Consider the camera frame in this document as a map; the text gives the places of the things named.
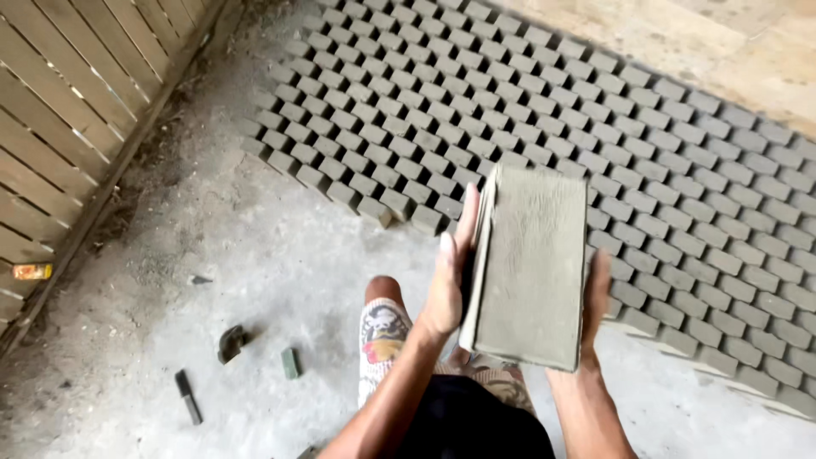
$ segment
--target concrete floor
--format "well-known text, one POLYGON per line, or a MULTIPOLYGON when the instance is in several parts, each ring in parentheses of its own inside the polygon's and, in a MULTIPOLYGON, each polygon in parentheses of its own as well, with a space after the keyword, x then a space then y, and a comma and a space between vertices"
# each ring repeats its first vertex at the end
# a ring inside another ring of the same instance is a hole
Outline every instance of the concrete floor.
MULTIPOLYGON (((47 307, 46 326, 0 370, 0 456, 296 457, 354 414, 357 321, 375 274, 401 282, 412 316, 436 241, 383 231, 245 158, 234 123, 310 5, 249 15, 122 182, 127 231, 92 239, 47 307), (190 275, 213 283, 193 286, 190 275), (226 366, 220 334, 257 337, 226 366), (280 353, 300 352, 287 381, 280 353), (184 368, 204 423, 192 426, 173 374, 184 368)), ((812 457, 816 425, 776 416, 711 377, 604 329, 606 383, 641 457, 812 457)), ((524 368, 559 457, 561 432, 540 368, 524 368)))

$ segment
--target stacked bricks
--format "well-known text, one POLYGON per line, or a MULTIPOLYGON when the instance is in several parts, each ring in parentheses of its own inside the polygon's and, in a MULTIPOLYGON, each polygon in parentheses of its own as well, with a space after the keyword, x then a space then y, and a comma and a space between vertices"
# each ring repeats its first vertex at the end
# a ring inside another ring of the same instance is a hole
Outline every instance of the stacked bricks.
POLYGON ((607 323, 816 419, 814 143, 474 1, 318 1, 248 153, 428 234, 496 163, 582 177, 607 323))

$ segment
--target knee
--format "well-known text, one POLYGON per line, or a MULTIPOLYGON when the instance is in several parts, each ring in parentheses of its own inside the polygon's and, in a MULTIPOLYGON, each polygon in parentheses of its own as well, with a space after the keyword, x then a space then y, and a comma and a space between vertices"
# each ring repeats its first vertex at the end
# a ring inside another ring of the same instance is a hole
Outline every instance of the knee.
POLYGON ((388 298, 402 305, 400 284, 390 276, 375 276, 366 287, 366 303, 377 298, 388 298))

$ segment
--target green soap bar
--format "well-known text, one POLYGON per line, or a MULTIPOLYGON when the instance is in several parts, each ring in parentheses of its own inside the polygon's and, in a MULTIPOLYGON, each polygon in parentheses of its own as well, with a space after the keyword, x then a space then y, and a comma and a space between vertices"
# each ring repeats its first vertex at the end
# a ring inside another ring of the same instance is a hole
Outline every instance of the green soap bar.
POLYGON ((283 360, 283 372, 286 374, 286 379, 295 379, 300 376, 294 349, 287 347, 281 352, 281 359, 283 360))

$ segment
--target hand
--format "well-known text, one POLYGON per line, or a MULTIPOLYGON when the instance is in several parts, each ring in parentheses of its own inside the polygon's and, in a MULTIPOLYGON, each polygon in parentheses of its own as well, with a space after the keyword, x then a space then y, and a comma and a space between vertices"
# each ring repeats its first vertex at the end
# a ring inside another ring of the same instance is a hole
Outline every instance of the hand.
POLYGON ((592 257, 587 284, 583 288, 583 331, 581 333, 581 367, 595 368, 595 336, 609 308, 610 259, 606 250, 599 249, 592 257))
POLYGON ((450 335, 462 319, 462 268, 468 258, 476 232, 479 191, 473 183, 465 190, 464 207, 456 235, 444 232, 439 239, 437 270, 431 281, 428 302, 422 311, 427 325, 441 335, 450 335))

